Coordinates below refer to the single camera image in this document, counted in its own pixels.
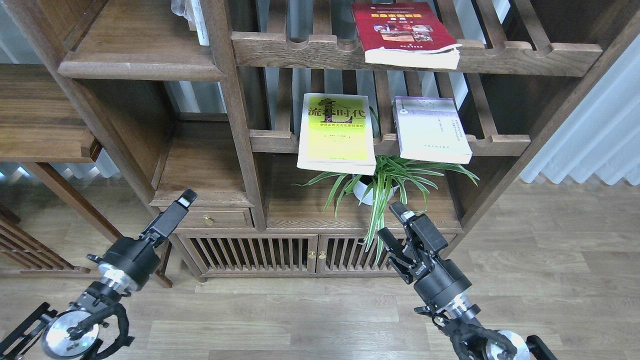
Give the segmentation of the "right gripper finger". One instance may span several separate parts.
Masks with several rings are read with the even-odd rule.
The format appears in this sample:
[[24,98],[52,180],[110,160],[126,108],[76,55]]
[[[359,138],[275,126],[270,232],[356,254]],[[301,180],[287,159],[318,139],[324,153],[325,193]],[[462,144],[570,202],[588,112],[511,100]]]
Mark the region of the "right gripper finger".
[[394,259],[400,259],[401,261],[407,261],[409,258],[404,255],[402,244],[395,238],[393,233],[387,228],[383,227],[378,230],[378,238],[381,239],[390,256]]
[[391,213],[400,221],[407,236],[414,236],[414,222],[418,217],[412,210],[408,210],[404,203],[397,201],[389,206]]

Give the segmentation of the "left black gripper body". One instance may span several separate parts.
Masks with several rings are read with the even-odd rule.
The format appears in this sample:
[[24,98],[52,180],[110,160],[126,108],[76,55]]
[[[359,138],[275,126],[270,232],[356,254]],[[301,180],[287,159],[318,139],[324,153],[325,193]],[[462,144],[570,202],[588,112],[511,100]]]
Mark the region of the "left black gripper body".
[[166,234],[150,226],[137,239],[116,240],[102,257],[88,254],[86,258],[98,264],[100,282],[115,292],[140,291],[160,264],[154,249],[166,239]]

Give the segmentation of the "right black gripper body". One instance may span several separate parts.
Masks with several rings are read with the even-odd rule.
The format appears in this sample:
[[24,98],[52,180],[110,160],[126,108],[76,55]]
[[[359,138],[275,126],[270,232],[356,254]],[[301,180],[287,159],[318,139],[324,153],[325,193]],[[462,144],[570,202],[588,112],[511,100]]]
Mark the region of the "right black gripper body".
[[447,312],[453,321],[474,321],[480,308],[466,296],[471,282],[452,260],[439,256],[448,242],[432,221],[426,215],[416,216],[414,235],[406,235],[401,245],[407,260],[390,256],[391,266],[406,284],[413,284],[425,302],[424,313]]

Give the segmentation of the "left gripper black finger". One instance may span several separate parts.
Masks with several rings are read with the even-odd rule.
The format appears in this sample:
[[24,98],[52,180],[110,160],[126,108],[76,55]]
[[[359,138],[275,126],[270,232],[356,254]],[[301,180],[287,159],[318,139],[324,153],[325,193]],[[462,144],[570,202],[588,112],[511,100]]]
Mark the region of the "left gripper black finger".
[[164,212],[160,212],[145,228],[146,242],[164,242],[189,212],[198,194],[186,189]]

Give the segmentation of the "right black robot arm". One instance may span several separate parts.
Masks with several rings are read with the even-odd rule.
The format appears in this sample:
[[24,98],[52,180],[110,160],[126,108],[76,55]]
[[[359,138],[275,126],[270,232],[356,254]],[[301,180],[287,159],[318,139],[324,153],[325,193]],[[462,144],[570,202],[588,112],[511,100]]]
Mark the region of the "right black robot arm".
[[406,242],[401,244],[388,228],[378,231],[391,266],[423,300],[424,306],[414,312],[430,317],[460,360],[555,359],[537,335],[523,338],[510,330],[482,326],[476,318],[480,308],[466,296],[470,280],[452,260],[439,255],[448,246],[445,237],[425,214],[416,215],[401,202],[393,203],[390,210],[406,233]]

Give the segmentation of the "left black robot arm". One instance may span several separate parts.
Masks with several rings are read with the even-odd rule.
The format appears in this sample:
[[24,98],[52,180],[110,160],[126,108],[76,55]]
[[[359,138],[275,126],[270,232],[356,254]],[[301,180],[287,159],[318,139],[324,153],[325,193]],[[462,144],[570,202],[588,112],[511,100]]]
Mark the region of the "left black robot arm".
[[58,360],[103,360],[134,341],[123,297],[140,291],[161,264],[155,250],[185,218],[197,193],[186,189],[160,212],[137,238],[117,239],[103,256],[87,258],[98,265],[101,279],[70,303],[64,312],[42,303],[1,342],[3,360],[21,359],[37,342]]

